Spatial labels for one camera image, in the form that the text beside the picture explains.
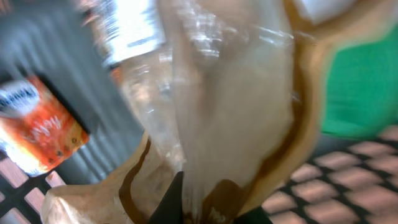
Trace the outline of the brown clear snack bag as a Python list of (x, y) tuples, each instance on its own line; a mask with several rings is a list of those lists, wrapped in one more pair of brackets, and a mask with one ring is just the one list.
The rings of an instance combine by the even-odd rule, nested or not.
[(313, 150), (333, 56), (384, 37), (396, 1), (156, 1), (165, 42), (118, 62), (143, 126), (104, 180), (50, 190), (44, 223), (148, 223), (183, 171), (183, 223), (232, 223)]

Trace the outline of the orange Kleenex tissue pack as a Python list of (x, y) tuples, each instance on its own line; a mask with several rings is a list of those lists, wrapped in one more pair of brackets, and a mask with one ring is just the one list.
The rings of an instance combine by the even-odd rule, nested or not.
[(27, 175), (49, 172), (89, 139), (38, 77), (1, 84), (1, 150)]

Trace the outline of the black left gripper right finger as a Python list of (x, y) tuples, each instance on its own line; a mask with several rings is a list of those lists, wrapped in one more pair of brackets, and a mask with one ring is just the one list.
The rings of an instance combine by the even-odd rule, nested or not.
[(272, 224), (272, 221), (262, 207), (257, 207), (235, 218), (233, 224)]

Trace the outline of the green lid jar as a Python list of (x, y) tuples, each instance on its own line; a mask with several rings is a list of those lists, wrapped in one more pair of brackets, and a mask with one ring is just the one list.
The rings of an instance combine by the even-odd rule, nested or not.
[(340, 49), (326, 80), (322, 133), (376, 136), (397, 119), (397, 29), (381, 40)]

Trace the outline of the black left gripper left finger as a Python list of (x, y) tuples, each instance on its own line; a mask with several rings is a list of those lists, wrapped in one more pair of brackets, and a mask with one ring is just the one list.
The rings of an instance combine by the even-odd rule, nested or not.
[(183, 224), (182, 187), (184, 172), (178, 172), (148, 224)]

